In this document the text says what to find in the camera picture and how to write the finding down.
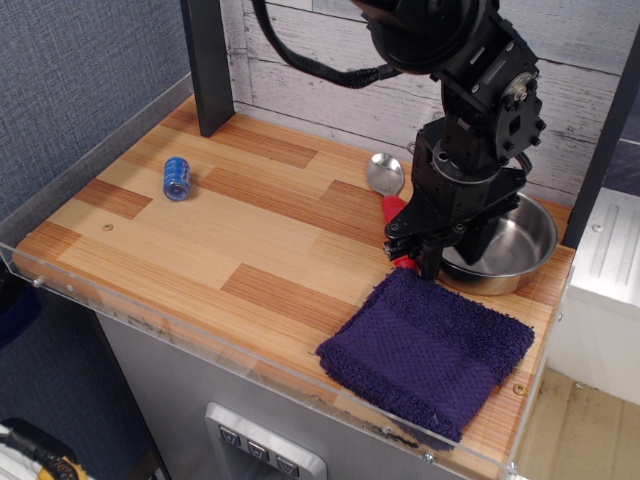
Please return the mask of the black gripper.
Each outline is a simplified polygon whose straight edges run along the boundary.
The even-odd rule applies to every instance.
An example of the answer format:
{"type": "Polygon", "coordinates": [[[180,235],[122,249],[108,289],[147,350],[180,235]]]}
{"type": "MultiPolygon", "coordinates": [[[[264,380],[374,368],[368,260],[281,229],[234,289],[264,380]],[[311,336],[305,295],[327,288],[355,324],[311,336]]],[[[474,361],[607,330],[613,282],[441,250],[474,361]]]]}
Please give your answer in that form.
{"type": "Polygon", "coordinates": [[[438,277],[442,249],[453,247],[467,264],[477,263],[497,230],[498,217],[519,203],[527,172],[491,162],[464,173],[451,159],[465,154],[466,132],[452,132],[441,118],[417,133],[411,182],[413,194],[385,227],[389,257],[417,258],[425,280],[438,277]]]}

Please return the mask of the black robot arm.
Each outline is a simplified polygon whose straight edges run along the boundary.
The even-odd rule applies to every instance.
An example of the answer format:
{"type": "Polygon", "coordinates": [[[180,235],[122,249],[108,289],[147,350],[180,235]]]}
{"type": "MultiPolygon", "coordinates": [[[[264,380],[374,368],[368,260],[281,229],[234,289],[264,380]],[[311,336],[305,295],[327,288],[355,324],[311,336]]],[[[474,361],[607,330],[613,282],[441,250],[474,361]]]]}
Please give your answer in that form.
{"type": "Polygon", "coordinates": [[[468,262],[514,209],[545,124],[535,54],[495,1],[363,1],[378,53],[395,70],[441,85],[442,119],[416,135],[413,194],[386,227],[391,258],[433,280],[443,251],[468,262]]]}

